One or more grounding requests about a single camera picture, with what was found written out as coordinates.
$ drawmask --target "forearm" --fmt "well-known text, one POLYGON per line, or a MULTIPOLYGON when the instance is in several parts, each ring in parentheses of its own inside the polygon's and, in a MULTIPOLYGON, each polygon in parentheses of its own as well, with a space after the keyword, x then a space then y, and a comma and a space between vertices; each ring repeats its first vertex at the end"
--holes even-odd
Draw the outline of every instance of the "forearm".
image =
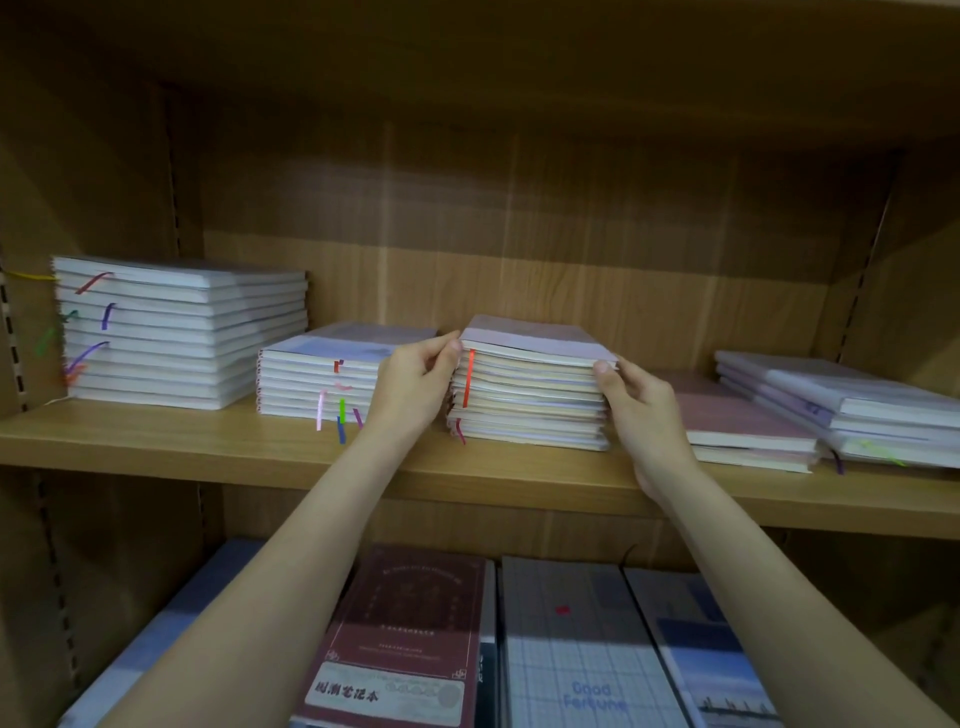
POLYGON ((365 428, 103 725, 285 725, 407 445, 365 428))
POLYGON ((790 728, 952 726, 711 478, 659 484, 757 674, 790 728))

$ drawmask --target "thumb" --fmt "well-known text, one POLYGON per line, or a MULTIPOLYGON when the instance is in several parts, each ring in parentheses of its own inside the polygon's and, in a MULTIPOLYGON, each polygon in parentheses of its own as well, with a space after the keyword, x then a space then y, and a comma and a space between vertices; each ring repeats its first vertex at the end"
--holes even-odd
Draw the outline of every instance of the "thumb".
POLYGON ((449 382, 453 376, 453 371, 460 363, 460 354, 464 350, 464 345, 460 339, 450 339, 446 345, 437 354, 437 360, 433 363, 433 369, 427 376, 438 381, 449 382))
POLYGON ((620 402, 630 399, 627 393, 627 386, 623 379, 610 364, 606 361, 598 361, 593 364, 593 376, 596 377, 597 386, 604 393, 611 407, 617 406, 620 402))

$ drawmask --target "wooden shelf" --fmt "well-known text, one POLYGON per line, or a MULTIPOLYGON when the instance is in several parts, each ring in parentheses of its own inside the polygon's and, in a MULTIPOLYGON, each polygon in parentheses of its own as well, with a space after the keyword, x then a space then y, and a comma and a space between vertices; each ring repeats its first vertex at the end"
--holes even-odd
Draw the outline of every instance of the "wooden shelf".
MULTIPOLYGON (((348 439, 356 434, 347 427, 348 439)), ((0 422, 0 464, 271 488, 310 488, 342 451, 336 427, 256 414, 69 400, 0 422)), ((708 466, 762 525, 960 539, 952 472, 827 463, 809 475, 708 466)), ((403 463, 389 497, 620 516, 660 516, 620 447, 597 453, 471 440, 439 425, 403 463)))

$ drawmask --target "stack of notebooks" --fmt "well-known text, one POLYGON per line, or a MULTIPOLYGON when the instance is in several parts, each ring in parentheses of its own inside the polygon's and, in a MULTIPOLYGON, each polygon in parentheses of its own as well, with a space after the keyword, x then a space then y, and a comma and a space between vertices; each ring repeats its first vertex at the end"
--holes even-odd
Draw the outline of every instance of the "stack of notebooks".
POLYGON ((789 420, 691 372, 665 372, 677 395, 686 436, 705 463, 809 473, 817 438, 789 420))
POLYGON ((960 468, 960 400, 824 361, 717 352, 720 382, 838 456, 960 468))
POLYGON ((55 257, 68 392, 220 409, 250 394, 256 353, 306 328, 303 271, 55 257))
POLYGON ((581 328, 474 316, 451 385, 450 431, 464 437, 603 450, 594 362, 616 357, 581 328))
POLYGON ((436 335, 435 328, 341 322, 266 347, 256 365, 257 411, 336 421, 342 406, 347 422, 356 415, 363 422, 380 362, 402 344, 436 335))

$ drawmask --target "grid pattern notebook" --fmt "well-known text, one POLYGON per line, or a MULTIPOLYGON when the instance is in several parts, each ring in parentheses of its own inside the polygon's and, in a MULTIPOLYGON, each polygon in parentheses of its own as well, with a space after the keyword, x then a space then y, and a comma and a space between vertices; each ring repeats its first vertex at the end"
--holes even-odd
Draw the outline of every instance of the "grid pattern notebook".
POLYGON ((503 558, 514 728, 685 728, 616 566, 503 558))

